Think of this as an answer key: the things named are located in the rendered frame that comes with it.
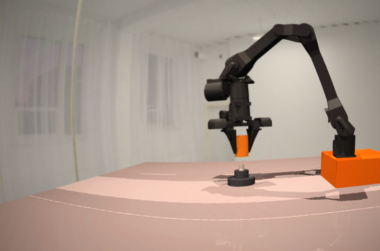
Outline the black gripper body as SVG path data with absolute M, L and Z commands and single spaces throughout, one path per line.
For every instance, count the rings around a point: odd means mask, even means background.
M 241 126 L 248 126 L 248 129 L 259 129 L 259 127 L 272 126 L 270 117 L 252 120 L 249 106 L 251 106 L 251 102 L 249 102 L 248 98 L 230 99 L 229 107 L 231 108 L 232 120 L 210 119 L 208 121 L 208 129 L 233 130 L 233 127 Z M 243 120 L 246 122 L 243 122 Z M 239 123 L 235 123 L 235 121 L 239 121 Z

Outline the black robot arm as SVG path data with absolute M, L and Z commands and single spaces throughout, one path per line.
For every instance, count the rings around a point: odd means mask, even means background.
M 355 128 L 348 121 L 346 111 L 336 94 L 320 53 L 314 29 L 307 23 L 300 25 L 276 24 L 248 49 L 228 58 L 219 79 L 206 80 L 205 98 L 207 101 L 227 100 L 229 96 L 230 99 L 249 99 L 248 84 L 255 82 L 247 74 L 252 70 L 255 62 L 282 39 L 300 42 L 312 59 L 327 98 L 328 108 L 324 110 L 328 116 L 328 123 L 330 122 L 338 133 L 333 140 L 333 156 L 336 158 L 356 157 Z

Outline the orange knob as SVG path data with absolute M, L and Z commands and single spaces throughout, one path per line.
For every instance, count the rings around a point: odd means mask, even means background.
M 237 150 L 236 150 L 235 157 L 249 156 L 248 155 L 248 148 L 249 148 L 248 135 L 236 136 L 236 140 L 237 140 Z

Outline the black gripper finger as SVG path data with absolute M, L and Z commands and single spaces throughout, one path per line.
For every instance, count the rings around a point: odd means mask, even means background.
M 237 150 L 236 130 L 221 130 L 221 132 L 224 132 L 226 134 L 226 136 L 228 137 L 230 141 L 232 150 L 234 154 L 236 154 L 236 150 Z
M 251 151 L 251 148 L 253 146 L 253 143 L 255 141 L 255 138 L 256 138 L 259 130 L 262 130 L 262 129 L 246 129 L 246 132 L 248 135 L 248 144 L 249 144 L 248 152 L 249 153 Z

